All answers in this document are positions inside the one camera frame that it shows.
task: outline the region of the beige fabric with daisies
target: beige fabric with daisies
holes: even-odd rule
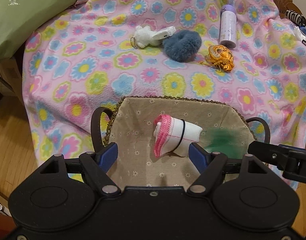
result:
[[[159,114],[169,114],[202,127],[199,145],[203,148],[210,144],[210,127],[230,129],[239,135],[237,143],[242,154],[247,153],[248,145],[254,141],[246,123],[228,105],[184,98],[125,98],[117,105],[106,136],[106,141],[109,136],[109,142],[118,145],[118,158],[108,175],[120,188],[179,185],[187,189],[199,176],[188,156],[170,153],[155,158],[153,121]]]

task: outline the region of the green object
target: green object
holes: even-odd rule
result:
[[[0,0],[0,59],[13,56],[42,24],[77,0]]]
[[[236,132],[228,129],[212,129],[210,133],[211,143],[205,147],[207,152],[225,153],[228,158],[241,159],[246,153],[244,145],[240,145]]]

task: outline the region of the pink trim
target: pink trim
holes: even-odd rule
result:
[[[170,127],[172,124],[172,117],[168,114],[160,114],[155,120],[154,125],[156,125],[158,122],[161,122],[161,128],[157,135],[157,140],[154,145],[154,154],[155,157],[158,158],[161,156],[161,149],[164,145],[167,136],[169,135]]]

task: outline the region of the white plush toy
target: white plush toy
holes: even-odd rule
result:
[[[144,27],[136,26],[135,33],[132,38],[135,43],[135,47],[143,49],[148,45],[152,46],[160,45],[162,43],[162,39],[172,36],[175,32],[176,29],[174,26],[167,27],[158,32],[151,31],[149,25],[146,25]]]

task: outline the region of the floral blanket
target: floral blanket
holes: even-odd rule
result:
[[[231,73],[198,63],[219,42],[223,4],[237,10]],[[169,59],[161,47],[134,49],[130,38],[143,24],[197,31],[202,47],[188,63]],[[265,119],[271,143],[304,147],[306,47],[293,28],[280,19],[273,0],[78,0],[26,43],[23,98],[38,164],[55,153],[73,158],[92,150],[94,109],[113,108],[121,97],[134,95],[225,102],[245,118]],[[262,125],[252,129],[263,139]]]

